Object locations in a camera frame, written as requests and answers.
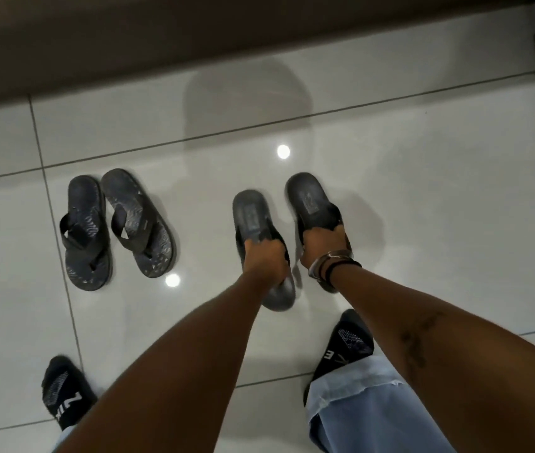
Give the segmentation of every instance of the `light blue jeans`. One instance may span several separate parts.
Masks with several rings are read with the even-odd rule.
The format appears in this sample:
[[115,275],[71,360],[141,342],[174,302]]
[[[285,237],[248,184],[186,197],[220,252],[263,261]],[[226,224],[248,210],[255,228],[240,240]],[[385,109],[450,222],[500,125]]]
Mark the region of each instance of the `light blue jeans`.
[[[384,356],[369,356],[314,381],[306,410],[309,437],[327,453],[454,452]],[[62,432],[55,448],[74,428]]]

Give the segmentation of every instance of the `silver bracelet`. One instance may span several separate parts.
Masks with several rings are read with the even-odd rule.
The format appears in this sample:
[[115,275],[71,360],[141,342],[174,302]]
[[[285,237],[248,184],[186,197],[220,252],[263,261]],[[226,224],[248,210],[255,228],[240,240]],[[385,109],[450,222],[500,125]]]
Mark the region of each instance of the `silver bracelet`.
[[320,276],[320,269],[329,259],[353,260],[353,252],[350,249],[338,249],[336,251],[328,251],[325,255],[314,260],[309,267],[307,273],[311,278],[317,281],[324,281]]

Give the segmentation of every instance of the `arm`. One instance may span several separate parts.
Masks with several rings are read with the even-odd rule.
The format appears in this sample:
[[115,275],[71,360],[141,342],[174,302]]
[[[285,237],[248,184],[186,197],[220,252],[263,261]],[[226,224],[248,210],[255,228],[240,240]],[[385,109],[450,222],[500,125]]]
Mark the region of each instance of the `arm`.
[[[312,229],[304,240],[307,267],[344,249],[345,231]],[[457,451],[535,451],[535,346],[357,266],[333,268],[330,281]]]
[[247,241],[238,281],[146,350],[58,452],[212,452],[261,300],[288,270],[280,241]]

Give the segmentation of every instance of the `sock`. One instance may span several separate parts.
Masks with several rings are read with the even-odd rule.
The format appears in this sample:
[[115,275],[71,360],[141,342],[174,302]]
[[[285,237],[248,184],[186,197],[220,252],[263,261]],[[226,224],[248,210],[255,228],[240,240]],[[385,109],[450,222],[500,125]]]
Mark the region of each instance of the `sock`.
[[317,365],[311,381],[344,365],[370,356],[374,352],[374,340],[355,310],[347,310],[334,327],[322,360]]
[[65,356],[49,361],[41,387],[43,403],[62,431],[76,425],[98,399],[82,372]]

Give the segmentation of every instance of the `hand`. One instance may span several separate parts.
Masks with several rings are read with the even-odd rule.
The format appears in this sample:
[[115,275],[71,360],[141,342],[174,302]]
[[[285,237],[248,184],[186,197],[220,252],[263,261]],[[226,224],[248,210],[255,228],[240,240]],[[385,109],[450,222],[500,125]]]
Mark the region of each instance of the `hand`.
[[255,243],[248,239],[244,242],[246,256],[242,271],[245,274],[257,274],[276,286],[284,281],[290,267],[284,258],[286,248],[280,240],[263,240]]
[[[347,238],[345,228],[342,224],[334,228],[333,231],[321,227],[314,227],[303,232],[303,255],[301,263],[308,269],[317,259],[321,258],[329,251],[347,249]],[[327,268],[328,261],[322,266],[322,272]]]

